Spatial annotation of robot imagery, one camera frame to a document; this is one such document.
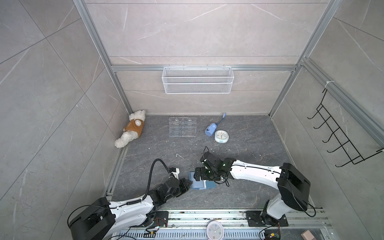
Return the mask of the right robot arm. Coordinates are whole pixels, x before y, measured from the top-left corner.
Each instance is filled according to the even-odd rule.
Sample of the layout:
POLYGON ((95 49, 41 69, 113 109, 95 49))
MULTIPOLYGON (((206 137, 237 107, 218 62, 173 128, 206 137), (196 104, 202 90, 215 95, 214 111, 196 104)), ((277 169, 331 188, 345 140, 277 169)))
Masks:
POLYGON ((226 183, 231 180, 248 180, 270 186, 279 191, 268 200, 261 213, 266 225, 275 225, 288 212, 306 212, 309 204, 310 181, 292 164, 281 167, 249 164, 233 158, 219 159, 205 152, 200 159, 203 168, 195 168, 194 179, 226 183))

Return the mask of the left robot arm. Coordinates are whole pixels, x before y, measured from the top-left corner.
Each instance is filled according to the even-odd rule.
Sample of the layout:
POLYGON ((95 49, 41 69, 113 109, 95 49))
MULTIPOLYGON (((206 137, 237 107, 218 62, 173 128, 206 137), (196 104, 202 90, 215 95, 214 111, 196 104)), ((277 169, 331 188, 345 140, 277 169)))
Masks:
POLYGON ((128 227, 147 227, 155 219, 156 211, 167 200, 186 193, 192 181, 169 178, 164 184, 150 190, 146 197, 127 201, 109 202, 103 197, 86 206, 68 223, 74 240, 102 240, 104 237, 128 227))

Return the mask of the blue leather card holder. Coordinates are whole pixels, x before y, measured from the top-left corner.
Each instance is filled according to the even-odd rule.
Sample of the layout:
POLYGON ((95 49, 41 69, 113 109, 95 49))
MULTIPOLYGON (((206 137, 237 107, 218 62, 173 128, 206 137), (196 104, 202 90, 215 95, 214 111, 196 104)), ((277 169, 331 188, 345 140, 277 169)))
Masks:
POLYGON ((200 180, 196 181, 194 178, 195 172, 189 172, 189 180, 192 181, 191 189, 206 190, 216 188, 216 183, 212 181, 200 180))

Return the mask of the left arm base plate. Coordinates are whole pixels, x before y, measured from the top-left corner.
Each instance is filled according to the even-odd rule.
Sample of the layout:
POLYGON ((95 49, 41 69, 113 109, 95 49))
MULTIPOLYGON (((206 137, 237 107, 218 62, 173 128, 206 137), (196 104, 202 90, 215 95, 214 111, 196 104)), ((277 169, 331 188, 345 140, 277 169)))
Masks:
POLYGON ((169 220, 168 211, 156 211, 146 215, 146 220, 141 224, 142 227, 155 228, 167 227, 169 220))

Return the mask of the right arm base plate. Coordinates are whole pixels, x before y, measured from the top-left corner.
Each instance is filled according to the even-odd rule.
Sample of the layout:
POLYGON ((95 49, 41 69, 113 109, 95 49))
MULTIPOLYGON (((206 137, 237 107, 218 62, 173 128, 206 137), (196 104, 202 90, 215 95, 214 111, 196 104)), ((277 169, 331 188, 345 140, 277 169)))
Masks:
POLYGON ((280 219, 274 219, 264 213, 263 211, 246 211, 246 219, 249 227, 288 227, 288 221, 286 215, 283 215, 280 219))

